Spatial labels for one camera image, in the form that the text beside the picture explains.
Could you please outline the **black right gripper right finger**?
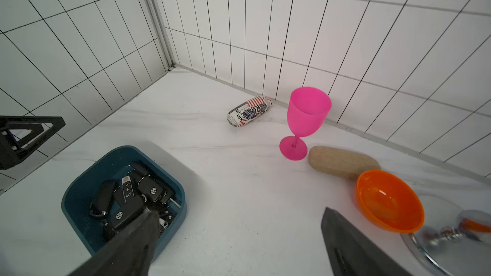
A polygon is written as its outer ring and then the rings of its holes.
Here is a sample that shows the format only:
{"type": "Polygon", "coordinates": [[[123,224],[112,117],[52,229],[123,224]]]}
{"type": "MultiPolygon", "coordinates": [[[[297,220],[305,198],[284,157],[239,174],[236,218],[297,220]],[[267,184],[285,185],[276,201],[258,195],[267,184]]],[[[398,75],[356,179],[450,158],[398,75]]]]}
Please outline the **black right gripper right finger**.
{"type": "Polygon", "coordinates": [[[334,275],[409,275],[336,210],[326,208],[321,230],[334,275]]]}

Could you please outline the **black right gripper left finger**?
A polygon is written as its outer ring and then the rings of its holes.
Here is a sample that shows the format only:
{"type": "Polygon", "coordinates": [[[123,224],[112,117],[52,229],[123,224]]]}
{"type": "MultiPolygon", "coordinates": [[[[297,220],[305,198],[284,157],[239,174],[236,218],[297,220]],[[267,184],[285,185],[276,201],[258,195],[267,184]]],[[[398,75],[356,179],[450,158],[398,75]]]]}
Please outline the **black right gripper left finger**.
{"type": "Polygon", "coordinates": [[[159,239],[157,212],[145,212],[71,275],[148,275],[159,239]]]}

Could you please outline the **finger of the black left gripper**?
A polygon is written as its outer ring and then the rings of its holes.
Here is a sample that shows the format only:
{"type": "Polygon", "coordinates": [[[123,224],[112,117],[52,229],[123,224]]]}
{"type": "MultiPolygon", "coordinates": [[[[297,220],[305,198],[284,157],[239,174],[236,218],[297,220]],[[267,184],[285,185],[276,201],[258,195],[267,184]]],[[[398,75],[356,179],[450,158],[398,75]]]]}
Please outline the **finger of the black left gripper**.
{"type": "Polygon", "coordinates": [[[61,116],[1,116],[1,170],[23,163],[65,125],[61,116]]]}

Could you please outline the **black silver flip key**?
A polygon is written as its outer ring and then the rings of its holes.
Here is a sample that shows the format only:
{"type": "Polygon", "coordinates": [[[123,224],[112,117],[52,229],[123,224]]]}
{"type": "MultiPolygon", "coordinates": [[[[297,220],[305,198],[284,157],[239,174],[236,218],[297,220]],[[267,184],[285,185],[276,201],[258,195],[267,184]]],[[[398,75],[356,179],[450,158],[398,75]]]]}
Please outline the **black silver flip key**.
{"type": "Polygon", "coordinates": [[[144,210],[144,201],[140,197],[129,198],[115,213],[109,216],[109,220],[103,227],[106,241],[112,240],[121,230],[128,226],[144,210]]]}

